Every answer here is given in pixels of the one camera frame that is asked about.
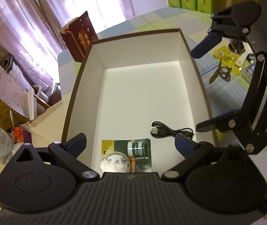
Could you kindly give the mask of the yellow snack packet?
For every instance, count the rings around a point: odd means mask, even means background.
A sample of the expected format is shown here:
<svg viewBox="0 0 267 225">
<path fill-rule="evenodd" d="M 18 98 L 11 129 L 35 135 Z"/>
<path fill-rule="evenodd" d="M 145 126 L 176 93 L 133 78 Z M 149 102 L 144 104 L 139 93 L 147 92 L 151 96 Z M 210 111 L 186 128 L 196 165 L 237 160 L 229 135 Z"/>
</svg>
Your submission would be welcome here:
<svg viewBox="0 0 267 225">
<path fill-rule="evenodd" d="M 215 50 L 213 52 L 213 56 L 217 60 L 222 60 L 223 65 L 231 67 L 232 68 L 232 73 L 234 75 L 239 75 L 241 73 L 242 67 L 237 67 L 235 66 L 235 63 L 237 59 L 240 57 L 239 54 L 233 54 L 227 46 L 222 46 Z"/>
</svg>

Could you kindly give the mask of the leopard print hair clip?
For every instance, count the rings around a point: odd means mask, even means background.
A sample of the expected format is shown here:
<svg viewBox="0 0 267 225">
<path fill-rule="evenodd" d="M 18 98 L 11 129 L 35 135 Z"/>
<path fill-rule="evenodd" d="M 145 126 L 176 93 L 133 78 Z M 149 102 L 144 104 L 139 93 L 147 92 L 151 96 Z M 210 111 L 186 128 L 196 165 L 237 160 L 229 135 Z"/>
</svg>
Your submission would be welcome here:
<svg viewBox="0 0 267 225">
<path fill-rule="evenodd" d="M 209 84 L 212 84 L 218 77 L 220 77 L 226 82 L 229 82 L 231 80 L 231 71 L 232 68 L 223 65 L 222 60 L 220 60 L 218 68 L 209 79 Z"/>
</svg>

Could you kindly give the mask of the green balm blister card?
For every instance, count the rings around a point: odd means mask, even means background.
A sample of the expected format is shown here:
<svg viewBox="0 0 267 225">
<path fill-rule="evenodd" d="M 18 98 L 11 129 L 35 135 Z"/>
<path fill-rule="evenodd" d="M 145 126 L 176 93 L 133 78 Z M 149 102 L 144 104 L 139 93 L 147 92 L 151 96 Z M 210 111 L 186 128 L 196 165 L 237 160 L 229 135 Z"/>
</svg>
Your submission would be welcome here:
<svg viewBox="0 0 267 225">
<path fill-rule="evenodd" d="M 114 173 L 152 172 L 150 140 L 102 140 L 100 168 Z"/>
</svg>

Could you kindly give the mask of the dark velvet scrunchie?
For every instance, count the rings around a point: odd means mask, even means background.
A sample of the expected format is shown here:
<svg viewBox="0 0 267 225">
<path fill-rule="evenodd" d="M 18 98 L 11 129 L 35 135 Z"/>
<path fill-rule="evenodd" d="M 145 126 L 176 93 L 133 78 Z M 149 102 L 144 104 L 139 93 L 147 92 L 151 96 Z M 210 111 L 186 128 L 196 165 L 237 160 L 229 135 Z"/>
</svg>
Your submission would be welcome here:
<svg viewBox="0 0 267 225">
<path fill-rule="evenodd" d="M 242 55 L 245 52 L 245 47 L 242 41 L 231 39 L 228 44 L 228 49 L 233 54 L 239 54 Z"/>
</svg>

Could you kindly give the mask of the white ceramic soup spoon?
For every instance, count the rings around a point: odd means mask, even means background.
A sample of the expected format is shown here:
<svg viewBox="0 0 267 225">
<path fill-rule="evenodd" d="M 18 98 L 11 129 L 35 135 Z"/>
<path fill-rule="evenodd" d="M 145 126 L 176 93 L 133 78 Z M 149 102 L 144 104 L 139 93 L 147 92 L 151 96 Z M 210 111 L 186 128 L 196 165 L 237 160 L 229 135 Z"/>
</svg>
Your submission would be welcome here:
<svg viewBox="0 0 267 225">
<path fill-rule="evenodd" d="M 237 59 L 237 61 L 236 61 L 236 63 L 235 63 L 235 66 L 237 66 L 237 67 L 242 67 L 244 61 L 246 60 L 246 58 L 247 58 L 247 56 L 248 56 L 248 54 L 249 54 L 249 53 L 248 53 L 247 51 L 243 52 L 243 53 L 240 55 L 240 57 Z"/>
</svg>

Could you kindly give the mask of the blue dental floss box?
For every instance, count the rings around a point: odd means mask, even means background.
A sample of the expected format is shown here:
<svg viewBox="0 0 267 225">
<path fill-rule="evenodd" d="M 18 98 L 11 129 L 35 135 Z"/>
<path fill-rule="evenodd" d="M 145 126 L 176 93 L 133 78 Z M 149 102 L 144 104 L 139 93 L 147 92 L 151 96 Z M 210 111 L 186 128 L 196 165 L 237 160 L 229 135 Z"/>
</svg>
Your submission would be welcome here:
<svg viewBox="0 0 267 225">
<path fill-rule="evenodd" d="M 242 70 L 241 77 L 248 85 L 251 84 L 251 81 L 253 79 L 255 66 L 256 66 L 256 63 L 253 63 Z"/>
</svg>

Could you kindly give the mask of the cardboard box of clutter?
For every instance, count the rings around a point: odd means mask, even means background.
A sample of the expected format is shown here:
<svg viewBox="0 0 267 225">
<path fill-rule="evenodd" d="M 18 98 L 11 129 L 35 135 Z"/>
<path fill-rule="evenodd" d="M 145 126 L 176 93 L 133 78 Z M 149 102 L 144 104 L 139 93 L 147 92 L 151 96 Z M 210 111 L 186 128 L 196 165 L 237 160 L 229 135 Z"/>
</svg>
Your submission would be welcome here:
<svg viewBox="0 0 267 225">
<path fill-rule="evenodd" d="M 0 127 L 3 130 L 29 122 L 62 99 L 58 83 L 34 83 L 15 58 L 0 62 Z"/>
</svg>

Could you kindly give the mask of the brown cardboard storage box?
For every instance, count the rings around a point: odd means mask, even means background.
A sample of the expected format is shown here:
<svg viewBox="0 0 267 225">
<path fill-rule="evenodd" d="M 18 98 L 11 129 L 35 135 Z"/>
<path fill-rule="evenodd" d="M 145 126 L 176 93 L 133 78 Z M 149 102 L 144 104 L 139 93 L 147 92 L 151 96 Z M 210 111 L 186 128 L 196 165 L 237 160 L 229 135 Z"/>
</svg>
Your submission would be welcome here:
<svg viewBox="0 0 267 225">
<path fill-rule="evenodd" d="M 93 43 L 75 81 L 62 139 L 87 137 L 79 160 L 101 173 L 102 140 L 149 139 L 152 170 L 181 161 L 171 137 L 150 134 L 154 121 L 195 128 L 211 118 L 200 74 L 180 29 L 127 34 Z"/>
</svg>

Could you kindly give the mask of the red gift bag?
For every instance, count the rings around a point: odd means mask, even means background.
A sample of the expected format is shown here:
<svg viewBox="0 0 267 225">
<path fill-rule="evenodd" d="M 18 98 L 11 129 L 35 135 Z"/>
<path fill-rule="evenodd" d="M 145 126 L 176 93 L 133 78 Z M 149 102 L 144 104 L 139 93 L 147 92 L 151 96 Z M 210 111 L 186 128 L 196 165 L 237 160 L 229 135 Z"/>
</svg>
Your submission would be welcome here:
<svg viewBox="0 0 267 225">
<path fill-rule="evenodd" d="M 76 62 L 82 62 L 91 42 L 98 40 L 87 11 L 66 24 L 60 35 Z"/>
</svg>

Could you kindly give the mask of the purple curtain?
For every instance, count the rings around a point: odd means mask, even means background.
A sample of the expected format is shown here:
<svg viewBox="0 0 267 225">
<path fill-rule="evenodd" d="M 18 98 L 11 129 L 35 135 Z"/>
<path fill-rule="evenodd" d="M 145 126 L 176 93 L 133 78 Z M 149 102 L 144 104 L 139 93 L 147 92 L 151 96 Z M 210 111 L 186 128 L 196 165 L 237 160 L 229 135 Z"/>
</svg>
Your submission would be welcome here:
<svg viewBox="0 0 267 225">
<path fill-rule="evenodd" d="M 0 61 L 12 54 L 32 82 L 59 81 L 60 29 L 87 12 L 97 33 L 158 10 L 167 0 L 0 0 Z"/>
</svg>

